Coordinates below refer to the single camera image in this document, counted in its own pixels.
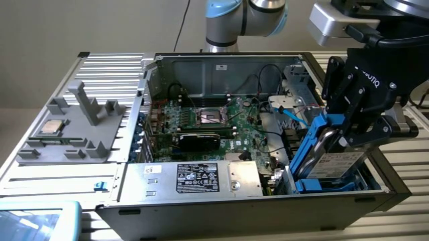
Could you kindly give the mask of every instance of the sticker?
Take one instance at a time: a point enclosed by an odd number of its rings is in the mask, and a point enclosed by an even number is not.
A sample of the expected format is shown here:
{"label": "sticker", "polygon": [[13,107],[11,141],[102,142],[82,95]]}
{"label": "sticker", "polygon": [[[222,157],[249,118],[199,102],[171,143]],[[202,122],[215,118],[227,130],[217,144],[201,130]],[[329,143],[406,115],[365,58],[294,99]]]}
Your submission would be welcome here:
{"label": "sticker", "polygon": [[218,164],[178,164],[175,190],[178,193],[219,192]]}
{"label": "sticker", "polygon": [[229,66],[226,64],[217,65],[217,70],[227,70]]}
{"label": "sticker", "polygon": [[362,154],[362,152],[325,153],[307,178],[342,177]]}
{"label": "sticker", "polygon": [[160,173],[162,171],[162,165],[156,165],[156,166],[144,166],[144,173],[150,174],[150,173]]}

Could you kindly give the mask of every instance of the white label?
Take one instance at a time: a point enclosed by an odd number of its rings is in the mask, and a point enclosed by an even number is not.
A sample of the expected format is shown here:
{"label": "white label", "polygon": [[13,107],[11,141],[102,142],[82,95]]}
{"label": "white label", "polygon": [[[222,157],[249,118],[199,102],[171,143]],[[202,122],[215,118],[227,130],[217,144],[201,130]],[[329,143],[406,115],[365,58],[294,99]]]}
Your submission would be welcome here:
{"label": "white label", "polygon": [[362,154],[362,152],[325,153],[307,178],[342,177]]}
{"label": "white label", "polygon": [[226,64],[217,65],[217,70],[227,70],[229,66]]}
{"label": "white label", "polygon": [[146,166],[144,167],[144,173],[150,174],[150,173],[160,173],[162,171],[162,165],[156,165],[156,166]]}

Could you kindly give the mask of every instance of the barcode label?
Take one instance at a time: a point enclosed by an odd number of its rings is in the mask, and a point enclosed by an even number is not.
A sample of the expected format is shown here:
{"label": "barcode label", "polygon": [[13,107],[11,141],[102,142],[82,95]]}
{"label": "barcode label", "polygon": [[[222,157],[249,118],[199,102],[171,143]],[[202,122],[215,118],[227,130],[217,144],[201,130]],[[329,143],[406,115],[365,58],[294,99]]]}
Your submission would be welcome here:
{"label": "barcode label", "polygon": [[340,178],[362,155],[364,152],[325,153],[307,178]]}

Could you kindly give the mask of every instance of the tablet screen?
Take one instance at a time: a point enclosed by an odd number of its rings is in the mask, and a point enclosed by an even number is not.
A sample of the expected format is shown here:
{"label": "tablet screen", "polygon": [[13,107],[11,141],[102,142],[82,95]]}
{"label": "tablet screen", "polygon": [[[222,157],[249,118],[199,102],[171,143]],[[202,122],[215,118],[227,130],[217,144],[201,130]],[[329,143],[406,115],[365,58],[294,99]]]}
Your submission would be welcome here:
{"label": "tablet screen", "polygon": [[48,241],[62,210],[0,211],[0,240]]}

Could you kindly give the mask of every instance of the power supply label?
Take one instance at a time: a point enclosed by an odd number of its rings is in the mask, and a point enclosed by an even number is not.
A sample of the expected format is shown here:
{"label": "power supply label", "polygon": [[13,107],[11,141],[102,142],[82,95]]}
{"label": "power supply label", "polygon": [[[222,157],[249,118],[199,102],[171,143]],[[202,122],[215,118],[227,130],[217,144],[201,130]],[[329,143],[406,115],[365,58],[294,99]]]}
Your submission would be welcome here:
{"label": "power supply label", "polygon": [[175,190],[178,193],[219,192],[218,164],[178,164]]}

